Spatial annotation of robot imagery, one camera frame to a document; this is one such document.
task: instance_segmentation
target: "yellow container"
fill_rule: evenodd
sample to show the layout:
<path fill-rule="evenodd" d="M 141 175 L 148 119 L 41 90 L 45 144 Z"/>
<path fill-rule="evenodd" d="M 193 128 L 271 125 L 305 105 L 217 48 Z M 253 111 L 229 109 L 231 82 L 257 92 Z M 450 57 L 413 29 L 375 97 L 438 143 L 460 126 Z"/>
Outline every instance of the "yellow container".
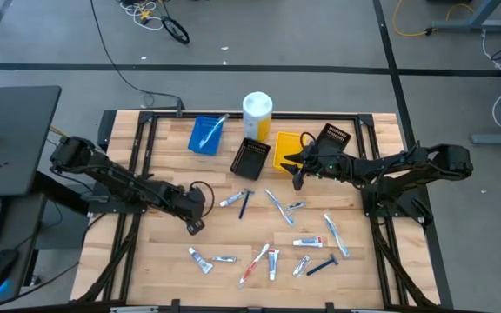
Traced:
<path fill-rule="evenodd" d="M 286 171 L 281 163 L 296 164 L 284 159 L 285 156 L 299 153 L 303 150 L 299 138 L 300 134 L 279 131 L 276 139 L 276 150 L 274 152 L 274 168 L 276 170 Z M 303 138 L 303 144 L 306 145 L 306 137 Z"/>

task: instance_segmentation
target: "wooden tabletop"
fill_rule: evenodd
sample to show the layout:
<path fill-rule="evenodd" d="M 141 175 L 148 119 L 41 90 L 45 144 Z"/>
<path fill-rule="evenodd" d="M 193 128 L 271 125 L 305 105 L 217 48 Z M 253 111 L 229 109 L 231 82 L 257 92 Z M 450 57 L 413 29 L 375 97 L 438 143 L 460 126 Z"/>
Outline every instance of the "wooden tabletop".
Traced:
<path fill-rule="evenodd" d="M 135 136 L 138 111 L 118 111 L 111 135 L 108 155 L 127 167 Z M 403 143 L 394 114 L 373 114 L 378 146 L 382 157 L 398 153 Z M 181 299 L 182 305 L 237 307 L 294 307 L 323 308 L 334 302 L 336 308 L 383 308 L 377 264 L 371 236 L 371 226 L 364 217 L 361 197 L 349 183 L 306 177 L 304 187 L 295 191 L 291 175 L 272 166 L 276 134 L 279 131 L 318 134 L 331 123 L 354 136 L 352 123 L 326 120 L 277 120 L 271 124 L 271 152 L 260 178 L 251 181 L 230 173 L 230 165 L 243 139 L 243 122 L 225 122 L 216 156 L 196 154 L 187 149 L 194 119 L 161 118 L 152 151 L 152 179 L 188 186 L 195 180 L 209 183 L 216 194 L 213 211 L 204 218 L 206 227 L 195 236 L 188 234 L 184 222 L 163 212 L 150 209 L 143 215 L 138 233 L 130 280 L 129 304 L 169 305 Z M 366 130 L 365 141 L 368 148 Z M 148 137 L 144 132 L 143 143 Z M 138 169 L 143 163 L 144 145 L 138 157 Z M 345 153 L 357 155 L 357 142 L 351 139 Z M 219 202 L 243 188 L 255 190 L 242 220 L 238 219 L 242 201 L 229 207 Z M 264 192 L 269 189 L 283 203 L 306 201 L 307 206 L 293 214 L 295 225 L 282 218 Z M 210 203 L 210 193 L 203 187 Z M 329 232 L 323 213 L 329 210 L 351 253 L 343 259 Z M 117 215 L 108 215 L 90 230 L 86 237 L 77 278 L 71 298 L 81 296 L 97 279 L 110 257 Z M 422 228 L 408 218 L 395 218 L 397 244 L 404 268 L 417 286 L 433 302 L 439 303 L 431 260 Z M 321 236 L 324 248 L 294 247 L 298 238 Z M 239 278 L 265 243 L 280 249 L 275 281 L 268 279 L 267 256 L 252 271 L 243 288 Z M 190 257 L 193 247 L 204 258 L 236 256 L 236 263 L 213 262 L 205 275 Z M 295 278 L 292 275 L 304 255 L 311 257 L 308 269 L 329 259 L 333 253 L 339 265 L 331 265 L 312 276 Z M 386 263 L 392 300 L 397 303 L 393 272 Z M 118 295 L 122 268 L 116 275 L 114 297 Z"/>

